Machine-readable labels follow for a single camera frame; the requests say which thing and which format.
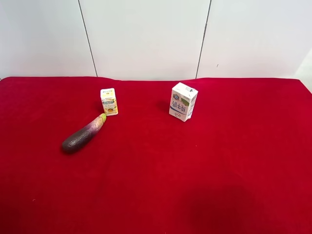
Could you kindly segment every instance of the red tablecloth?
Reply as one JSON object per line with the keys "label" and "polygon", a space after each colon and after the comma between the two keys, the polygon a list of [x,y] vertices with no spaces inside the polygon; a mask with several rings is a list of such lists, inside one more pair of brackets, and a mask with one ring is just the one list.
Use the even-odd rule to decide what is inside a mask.
{"label": "red tablecloth", "polygon": [[[1,234],[310,234],[312,95],[294,79],[202,78],[193,116],[177,81],[0,81]],[[78,153],[60,150],[102,113]]]}

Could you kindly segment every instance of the table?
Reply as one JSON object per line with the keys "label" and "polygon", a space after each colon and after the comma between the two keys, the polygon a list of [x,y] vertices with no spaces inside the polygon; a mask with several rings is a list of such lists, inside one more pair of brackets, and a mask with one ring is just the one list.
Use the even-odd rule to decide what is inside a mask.
{"label": "table", "polygon": [[[177,81],[0,81],[3,234],[309,234],[312,94],[295,79],[201,78],[192,118]],[[102,113],[81,151],[61,143]]]}

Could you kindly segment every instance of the milk carton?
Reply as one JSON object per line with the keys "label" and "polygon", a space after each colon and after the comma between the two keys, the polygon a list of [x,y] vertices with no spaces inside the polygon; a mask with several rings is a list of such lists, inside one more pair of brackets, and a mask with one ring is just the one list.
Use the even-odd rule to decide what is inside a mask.
{"label": "milk carton", "polygon": [[118,114],[115,89],[101,89],[101,100],[107,116]]}
{"label": "milk carton", "polygon": [[191,118],[198,91],[182,83],[172,88],[169,114],[183,122]]}

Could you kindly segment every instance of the small juice box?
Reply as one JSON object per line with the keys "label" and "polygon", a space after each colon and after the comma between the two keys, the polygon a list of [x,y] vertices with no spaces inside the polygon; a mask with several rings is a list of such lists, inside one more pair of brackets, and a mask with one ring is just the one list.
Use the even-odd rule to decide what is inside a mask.
{"label": "small juice box", "polygon": [[115,89],[101,89],[101,100],[107,116],[118,114]]}
{"label": "small juice box", "polygon": [[169,114],[183,122],[191,118],[198,91],[181,82],[172,88]]}

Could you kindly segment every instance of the eggplant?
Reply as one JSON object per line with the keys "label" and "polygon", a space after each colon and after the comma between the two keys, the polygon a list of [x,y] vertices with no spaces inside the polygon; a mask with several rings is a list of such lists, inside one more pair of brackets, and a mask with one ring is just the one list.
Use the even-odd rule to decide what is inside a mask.
{"label": "eggplant", "polygon": [[105,121],[106,115],[99,115],[91,123],[68,137],[62,143],[63,150],[69,154],[72,154],[81,149],[98,133]]}

